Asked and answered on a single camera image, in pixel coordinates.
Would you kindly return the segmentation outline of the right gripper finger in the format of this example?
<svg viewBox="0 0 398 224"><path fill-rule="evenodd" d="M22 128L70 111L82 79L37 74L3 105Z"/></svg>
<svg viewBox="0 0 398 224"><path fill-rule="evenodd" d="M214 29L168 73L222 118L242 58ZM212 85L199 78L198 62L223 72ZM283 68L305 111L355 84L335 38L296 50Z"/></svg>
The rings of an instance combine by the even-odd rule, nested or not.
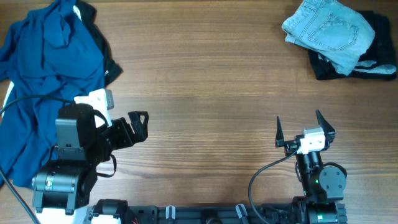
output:
<svg viewBox="0 0 398 224"><path fill-rule="evenodd" d="M329 122L323 117L320 110L316 110L316 116L318 124L323 129L326 137L334 137L336 134L335 129L329 124Z"/></svg>
<svg viewBox="0 0 398 224"><path fill-rule="evenodd" d="M280 118L277 117L277 131L275 136L275 146L276 147L283 147L285 143L284 134L282 130L282 125L280 122Z"/></svg>

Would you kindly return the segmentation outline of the light blue denim shorts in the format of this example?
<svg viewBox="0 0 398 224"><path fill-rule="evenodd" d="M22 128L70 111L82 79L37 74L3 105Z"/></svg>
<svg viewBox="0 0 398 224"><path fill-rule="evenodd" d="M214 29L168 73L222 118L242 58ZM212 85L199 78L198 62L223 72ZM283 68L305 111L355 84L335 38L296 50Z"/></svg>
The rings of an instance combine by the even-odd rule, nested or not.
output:
<svg viewBox="0 0 398 224"><path fill-rule="evenodd" d="M287 42L322 54L343 75L354 70L375 37L360 13L335 0L304 0L282 30Z"/></svg>

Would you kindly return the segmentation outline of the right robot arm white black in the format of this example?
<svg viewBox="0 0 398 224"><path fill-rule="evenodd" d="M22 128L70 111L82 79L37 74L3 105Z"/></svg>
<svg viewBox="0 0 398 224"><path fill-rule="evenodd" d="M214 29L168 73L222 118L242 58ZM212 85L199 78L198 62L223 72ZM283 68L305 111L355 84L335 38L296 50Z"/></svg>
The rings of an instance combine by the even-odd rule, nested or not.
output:
<svg viewBox="0 0 398 224"><path fill-rule="evenodd" d="M304 129L293 140L285 140L277 118L275 146L283 147L286 156L295 156L296 175L302 184L303 197L294 197L290 219L294 223L347 223L345 205L341 203L347 184L346 169L334 162L324 163L321 152L330 148L335 129L316 111L318 126Z"/></svg>

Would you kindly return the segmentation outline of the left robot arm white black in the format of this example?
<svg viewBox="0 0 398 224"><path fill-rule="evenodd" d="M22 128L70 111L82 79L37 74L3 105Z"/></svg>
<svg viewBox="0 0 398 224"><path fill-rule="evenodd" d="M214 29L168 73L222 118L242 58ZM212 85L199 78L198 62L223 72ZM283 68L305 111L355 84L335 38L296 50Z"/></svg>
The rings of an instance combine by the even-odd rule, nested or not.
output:
<svg viewBox="0 0 398 224"><path fill-rule="evenodd" d="M89 104L72 104L61 108L55 120L57 143L49 159L32 180L32 205L41 223L58 221L65 215L70 223L85 219L90 193L99 177L102 162L116 161L113 151L132 147L148 137L149 114L131 111L129 119L105 121L96 126L95 118L104 115Z"/></svg>

